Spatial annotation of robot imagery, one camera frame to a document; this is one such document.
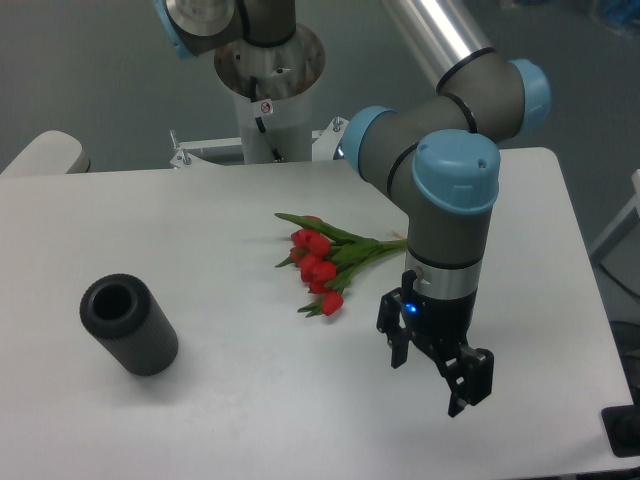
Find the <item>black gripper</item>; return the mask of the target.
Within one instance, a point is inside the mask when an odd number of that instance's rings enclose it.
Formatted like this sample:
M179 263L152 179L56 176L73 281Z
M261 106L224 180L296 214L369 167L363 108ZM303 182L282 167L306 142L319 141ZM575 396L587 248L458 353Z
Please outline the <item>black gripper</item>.
M458 299L440 300L403 288L386 293L380 300L376 328L387 337L391 367L397 369L407 361L410 341L435 358L451 391L447 412L451 418L492 393L494 354L467 346L474 304L474 292ZM405 327L401 325L401 315Z

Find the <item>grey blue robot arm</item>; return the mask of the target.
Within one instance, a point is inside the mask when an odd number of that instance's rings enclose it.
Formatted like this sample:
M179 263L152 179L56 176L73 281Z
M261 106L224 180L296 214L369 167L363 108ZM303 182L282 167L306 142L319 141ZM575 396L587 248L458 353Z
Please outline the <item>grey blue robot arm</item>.
M448 413L484 400L494 357L467 341L492 209L499 192L498 143L542 124L551 106L544 72L498 55L460 1L388 1L385 9L436 95L400 114L369 107L342 135L359 176L409 219L401 285L382 297L377 327L405 363L415 346L436 365ZM235 95L248 164L312 157L306 96L325 53L297 21L291 1L158 1L176 54L212 53Z

